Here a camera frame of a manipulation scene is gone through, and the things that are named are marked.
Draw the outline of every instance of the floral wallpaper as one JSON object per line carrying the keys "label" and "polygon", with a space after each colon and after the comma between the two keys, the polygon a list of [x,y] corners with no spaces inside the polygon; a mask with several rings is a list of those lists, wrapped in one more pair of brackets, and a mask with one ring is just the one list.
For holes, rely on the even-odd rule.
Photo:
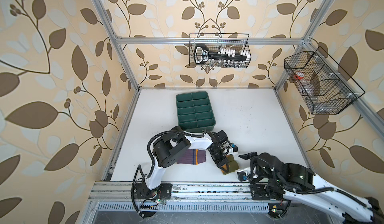
{"label": "floral wallpaper", "polygon": [[[384,118],[383,7],[384,0],[336,0],[312,41],[363,87],[361,98]],[[383,205],[384,141],[357,110],[349,106],[338,115],[311,115],[291,81],[280,95],[316,172]]]}
{"label": "floral wallpaper", "polygon": [[133,90],[90,0],[0,6],[0,222],[75,223]]}
{"label": "floral wallpaper", "polygon": [[246,69],[189,63],[189,48],[178,45],[127,44],[124,52],[142,87],[273,87],[292,45],[250,45]]}
{"label": "floral wallpaper", "polygon": [[122,37],[302,37],[322,0],[101,0]]}

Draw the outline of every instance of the white table surface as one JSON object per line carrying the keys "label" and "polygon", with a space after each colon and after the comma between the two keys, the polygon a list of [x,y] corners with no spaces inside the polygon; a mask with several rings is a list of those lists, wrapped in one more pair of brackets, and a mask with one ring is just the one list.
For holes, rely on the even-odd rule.
{"label": "white table surface", "polygon": [[[267,152],[285,163],[306,166],[284,113],[272,89],[143,89],[128,127],[111,181],[132,181],[137,165],[149,173],[148,141],[177,126],[175,97],[207,91],[216,119],[214,131],[224,130],[239,154]],[[162,181],[236,182],[236,173],[223,175],[206,151],[206,162],[173,164]],[[240,168],[249,160],[235,157]]]}

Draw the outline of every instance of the dark floor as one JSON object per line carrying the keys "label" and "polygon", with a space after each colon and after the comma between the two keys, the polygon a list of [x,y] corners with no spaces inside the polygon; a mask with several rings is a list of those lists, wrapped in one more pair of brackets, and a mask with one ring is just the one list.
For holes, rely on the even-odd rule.
{"label": "dark floor", "polygon": [[93,224],[330,224],[328,216],[307,206],[290,207],[280,220],[266,213],[158,212],[141,219],[136,212],[98,211]]}

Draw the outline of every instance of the black wire basket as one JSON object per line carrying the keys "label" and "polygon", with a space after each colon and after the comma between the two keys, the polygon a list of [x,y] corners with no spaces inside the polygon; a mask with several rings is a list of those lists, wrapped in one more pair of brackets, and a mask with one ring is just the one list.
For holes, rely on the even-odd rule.
{"label": "black wire basket", "polygon": [[[339,114],[365,91],[335,59],[319,48],[315,52],[300,52],[285,58],[284,68],[311,114]],[[326,57],[337,64],[338,71],[328,66]],[[353,91],[347,83],[358,90]]]}
{"label": "black wire basket", "polygon": [[248,37],[243,33],[190,33],[189,63],[202,68],[247,68],[252,58]]}

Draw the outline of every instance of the green tray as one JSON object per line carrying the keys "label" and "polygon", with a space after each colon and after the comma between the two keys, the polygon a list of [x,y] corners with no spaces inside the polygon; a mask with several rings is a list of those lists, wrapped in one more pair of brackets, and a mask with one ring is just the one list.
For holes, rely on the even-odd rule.
{"label": "green tray", "polygon": [[189,92],[176,95],[177,120],[184,131],[213,131],[216,124],[208,93]]}

